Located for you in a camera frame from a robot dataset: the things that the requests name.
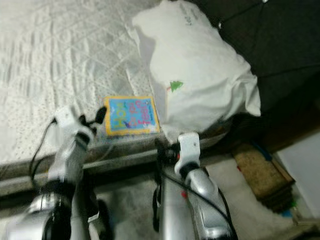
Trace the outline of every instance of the white quilted mattress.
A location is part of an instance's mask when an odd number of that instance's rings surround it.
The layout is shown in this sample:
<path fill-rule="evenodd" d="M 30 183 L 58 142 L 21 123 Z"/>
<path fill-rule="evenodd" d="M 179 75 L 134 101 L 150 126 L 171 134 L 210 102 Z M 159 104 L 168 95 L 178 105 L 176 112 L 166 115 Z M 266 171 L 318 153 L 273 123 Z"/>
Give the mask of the white quilted mattress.
<path fill-rule="evenodd" d="M 0 0 L 0 165 L 30 159 L 62 106 L 93 119 L 105 96 L 152 94 L 126 25 L 157 2 Z M 118 141 L 104 131 L 94 144 Z"/>

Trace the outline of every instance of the wire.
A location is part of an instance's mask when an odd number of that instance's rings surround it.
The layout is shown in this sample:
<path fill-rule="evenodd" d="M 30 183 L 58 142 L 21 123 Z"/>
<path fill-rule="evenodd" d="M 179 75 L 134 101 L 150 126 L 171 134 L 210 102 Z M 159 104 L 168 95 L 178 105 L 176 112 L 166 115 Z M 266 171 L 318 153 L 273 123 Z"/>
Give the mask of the wire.
<path fill-rule="evenodd" d="M 220 210 L 220 208 L 215 205 L 211 200 L 205 198 L 204 196 L 202 196 L 201 194 L 199 194 L 198 192 L 192 190 L 189 186 L 185 185 L 184 183 L 174 179 L 173 177 L 169 176 L 168 174 L 166 174 L 162 168 L 161 168 L 161 175 L 164 176 L 165 178 L 169 179 L 170 181 L 174 182 L 175 184 L 179 185 L 180 187 L 182 187 L 183 189 L 187 190 L 188 192 L 191 192 L 192 194 L 196 195 L 198 198 L 202 199 L 204 202 L 206 202 L 208 205 L 210 205 L 211 207 L 213 207 L 224 219 L 225 221 L 228 223 L 229 227 L 231 228 L 232 231 L 232 239 L 233 240 L 238 240 L 238 236 L 237 236 L 237 232 L 235 230 L 235 227 L 231 221 L 231 217 L 230 217 L 230 212 L 229 212 L 229 208 L 227 207 L 227 201 L 225 199 L 225 197 L 223 196 L 222 192 L 219 191 L 219 193 L 221 192 L 221 196 L 223 199 L 224 204 L 226 205 L 226 209 L 227 209 L 227 214 L 226 215 L 223 211 Z"/>
<path fill-rule="evenodd" d="M 33 168 L 33 166 L 34 166 L 34 163 L 35 163 L 35 161 L 36 161 L 37 154 L 39 153 L 42 145 L 44 144 L 44 141 L 45 141 L 46 135 L 47 135 L 47 133 L 48 133 L 49 127 L 50 127 L 52 124 L 56 123 L 56 122 L 57 122 L 57 121 L 56 121 L 55 119 L 53 119 L 53 120 L 48 124 L 48 126 L 45 128 L 45 130 L 44 130 L 44 132 L 43 132 L 43 135 L 42 135 L 42 138 L 41 138 L 41 141 L 40 141 L 40 144 L 39 144 L 39 146 L 37 147 L 37 149 L 36 149 L 36 151 L 35 151 L 32 159 L 31 159 L 30 165 L 29 165 L 29 176 L 30 176 L 30 179 L 31 179 L 31 183 L 32 183 L 32 186 L 33 186 L 35 189 L 37 189 L 37 190 L 39 190 L 40 187 L 39 187 L 39 185 L 38 185 L 38 184 L 36 183 L 36 181 L 35 181 L 36 171 L 37 171 L 37 168 L 38 168 L 38 166 L 40 165 L 40 163 L 41 163 L 44 159 L 46 159 L 46 158 L 45 158 L 45 157 L 41 158 L 41 159 L 36 163 L 36 165 L 35 165 L 34 168 Z"/>

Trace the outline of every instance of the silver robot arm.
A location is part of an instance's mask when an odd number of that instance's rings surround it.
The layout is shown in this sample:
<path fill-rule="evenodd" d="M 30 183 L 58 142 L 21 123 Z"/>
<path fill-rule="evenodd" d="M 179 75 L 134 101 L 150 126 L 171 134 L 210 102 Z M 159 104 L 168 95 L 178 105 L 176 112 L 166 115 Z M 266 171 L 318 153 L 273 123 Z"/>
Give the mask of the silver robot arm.
<path fill-rule="evenodd" d="M 67 140 L 49 168 L 47 184 L 25 214 L 8 225 L 5 240 L 70 239 L 72 199 L 83 174 L 87 146 L 94 134 L 88 125 L 79 121 L 72 107 L 58 110 L 55 120 Z"/>
<path fill-rule="evenodd" d="M 174 168 L 176 175 L 185 179 L 187 186 L 190 186 L 192 190 L 213 202 L 227 215 L 217 184 L 200 168 L 200 141 L 198 134 L 182 134 L 178 137 L 178 141 L 180 143 L 180 158 Z M 192 208 L 193 224 L 196 226 L 198 239 L 231 239 L 232 231 L 230 226 L 215 208 L 193 194 L 188 194 L 188 200 Z"/>

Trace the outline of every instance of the floor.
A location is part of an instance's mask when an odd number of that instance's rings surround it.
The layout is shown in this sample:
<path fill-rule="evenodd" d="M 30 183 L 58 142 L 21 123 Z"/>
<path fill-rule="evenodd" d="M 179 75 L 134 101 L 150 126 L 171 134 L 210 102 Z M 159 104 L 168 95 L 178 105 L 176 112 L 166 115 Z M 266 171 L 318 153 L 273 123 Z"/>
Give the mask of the floor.
<path fill-rule="evenodd" d="M 216 162 L 207 170 L 226 197 L 240 240 L 268 239 L 293 225 L 290 218 L 274 214 L 256 201 L 232 157 L 219 156 L 206 162 Z M 109 207 L 115 240 L 159 239 L 152 226 L 155 187 L 152 175 L 143 175 L 96 189 L 98 198 Z M 6 223 L 22 211 L 22 207 L 0 211 L 0 235 Z"/>

